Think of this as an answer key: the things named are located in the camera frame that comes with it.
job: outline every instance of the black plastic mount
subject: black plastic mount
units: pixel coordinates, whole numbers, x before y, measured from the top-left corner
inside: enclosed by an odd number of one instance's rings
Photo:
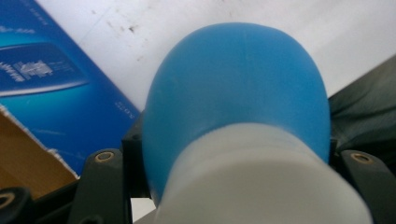
[[[141,116],[122,139],[122,148],[97,151],[86,160],[79,181],[32,201],[28,189],[0,190],[0,224],[128,224],[130,198],[149,198],[142,154]],[[396,178],[379,158],[334,152],[331,166],[366,201],[375,224],[396,220]]]

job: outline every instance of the dark gray fabric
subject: dark gray fabric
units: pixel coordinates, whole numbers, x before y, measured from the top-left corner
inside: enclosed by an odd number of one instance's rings
[[[330,98],[337,150],[367,151],[396,162],[396,56]]]

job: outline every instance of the blue balloon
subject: blue balloon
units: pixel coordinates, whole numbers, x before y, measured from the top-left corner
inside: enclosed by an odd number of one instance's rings
[[[154,202],[161,200],[188,144],[235,123],[275,126],[328,160],[326,91],[315,63],[289,35],[257,24],[223,23],[188,35],[170,51],[152,82],[143,124]]]

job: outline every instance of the white plastic base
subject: white plastic base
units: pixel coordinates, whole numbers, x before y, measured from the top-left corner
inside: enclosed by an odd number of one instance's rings
[[[235,124],[190,144],[168,179],[157,224],[372,223],[356,191],[278,128]]]

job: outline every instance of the brown cardboard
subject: brown cardboard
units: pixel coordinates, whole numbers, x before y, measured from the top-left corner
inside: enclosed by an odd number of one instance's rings
[[[75,180],[0,106],[0,189],[26,187],[36,199]]]

